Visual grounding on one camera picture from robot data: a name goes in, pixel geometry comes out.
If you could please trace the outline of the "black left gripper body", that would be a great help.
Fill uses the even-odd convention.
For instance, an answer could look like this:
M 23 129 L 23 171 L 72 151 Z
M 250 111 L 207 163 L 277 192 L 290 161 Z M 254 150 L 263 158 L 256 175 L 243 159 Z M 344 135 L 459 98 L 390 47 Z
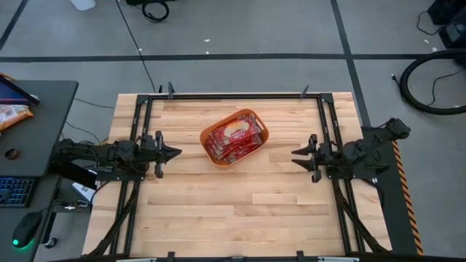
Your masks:
M 156 131 L 155 136 L 146 136 L 145 149 L 148 151 L 149 161 L 155 163 L 154 174 L 157 178 L 163 178 L 164 174 L 162 171 L 162 132 Z

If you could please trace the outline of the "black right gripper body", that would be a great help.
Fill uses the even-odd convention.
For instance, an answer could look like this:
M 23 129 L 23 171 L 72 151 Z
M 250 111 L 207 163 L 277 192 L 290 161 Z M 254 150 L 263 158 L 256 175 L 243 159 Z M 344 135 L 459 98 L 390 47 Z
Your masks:
M 309 139 L 311 145 L 311 171 L 313 171 L 312 182 L 318 183 L 322 178 L 319 166 L 328 164 L 330 157 L 330 144 L 329 143 L 317 143 L 316 134 L 312 134 Z

